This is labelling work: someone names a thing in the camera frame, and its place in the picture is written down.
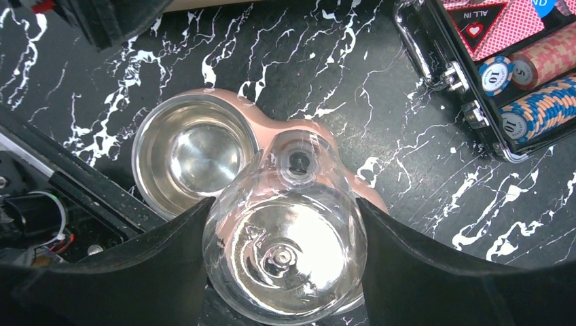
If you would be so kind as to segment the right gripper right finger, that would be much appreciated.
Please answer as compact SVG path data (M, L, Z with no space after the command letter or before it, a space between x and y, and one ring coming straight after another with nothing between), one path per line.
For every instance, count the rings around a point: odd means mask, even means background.
M574 325L575 263L522 269L468 255L366 199L363 292L371 325Z

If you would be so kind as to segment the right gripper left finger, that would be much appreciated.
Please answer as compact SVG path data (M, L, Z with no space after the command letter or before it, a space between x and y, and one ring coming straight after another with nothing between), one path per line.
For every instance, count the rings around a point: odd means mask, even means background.
M196 325L214 200L76 264L1 266L2 325Z

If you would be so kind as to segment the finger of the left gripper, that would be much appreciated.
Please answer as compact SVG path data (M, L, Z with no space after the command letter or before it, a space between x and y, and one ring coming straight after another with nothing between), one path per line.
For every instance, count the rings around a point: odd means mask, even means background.
M54 11L79 28L97 50L106 50L148 29L170 4L169 0L62 0L54 2Z

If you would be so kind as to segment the clear plastic bottle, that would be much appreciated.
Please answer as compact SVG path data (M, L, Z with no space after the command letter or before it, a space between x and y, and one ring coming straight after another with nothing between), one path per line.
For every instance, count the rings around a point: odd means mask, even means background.
M235 311L304 325L361 298L367 239L344 168L316 133L277 134L222 191L204 227L209 280Z

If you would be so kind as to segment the steel pet bowl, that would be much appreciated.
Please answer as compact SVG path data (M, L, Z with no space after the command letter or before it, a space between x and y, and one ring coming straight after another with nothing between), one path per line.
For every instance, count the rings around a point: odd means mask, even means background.
M173 96L141 123L131 166L144 201L174 219L203 198L218 196L259 146L245 117L254 104L226 90Z

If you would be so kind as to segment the pink double bowl holder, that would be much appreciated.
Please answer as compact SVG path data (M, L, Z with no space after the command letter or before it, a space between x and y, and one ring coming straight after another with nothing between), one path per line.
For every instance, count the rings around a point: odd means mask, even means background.
M306 119L273 120L265 115L255 103L229 90L203 88L182 92L173 98L211 101L231 111L254 134L253 148L256 151L268 148L273 138L281 132L305 130L325 139L335 153L339 153L333 134L320 123Z

